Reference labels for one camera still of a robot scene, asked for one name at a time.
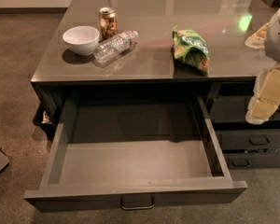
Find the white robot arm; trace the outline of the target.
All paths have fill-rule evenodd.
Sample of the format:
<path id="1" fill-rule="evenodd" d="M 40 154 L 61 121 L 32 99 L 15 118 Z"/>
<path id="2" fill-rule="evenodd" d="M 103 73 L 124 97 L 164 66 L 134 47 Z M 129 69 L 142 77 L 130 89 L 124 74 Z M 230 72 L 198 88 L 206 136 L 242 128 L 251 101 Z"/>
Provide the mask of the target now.
<path id="1" fill-rule="evenodd" d="M 245 115 L 248 123 L 260 125 L 280 106 L 280 8 L 268 23 L 246 40 L 245 45 L 264 49 L 265 55 L 276 61 L 272 68 L 260 70 Z"/>

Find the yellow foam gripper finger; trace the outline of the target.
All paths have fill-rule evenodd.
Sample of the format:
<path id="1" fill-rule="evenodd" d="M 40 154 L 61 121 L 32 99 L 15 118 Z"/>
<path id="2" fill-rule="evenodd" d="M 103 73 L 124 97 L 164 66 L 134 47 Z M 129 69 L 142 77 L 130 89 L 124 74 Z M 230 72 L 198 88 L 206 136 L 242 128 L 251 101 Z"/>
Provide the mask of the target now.
<path id="1" fill-rule="evenodd" d="M 280 106 L 280 63 L 270 69 L 261 69 L 254 86 L 245 120 L 260 125 L 275 113 Z"/>
<path id="2" fill-rule="evenodd" d="M 269 23 L 266 23 L 263 26 L 261 26 L 254 34 L 252 34 L 245 41 L 245 45 L 252 49 L 263 49 L 268 27 Z"/>

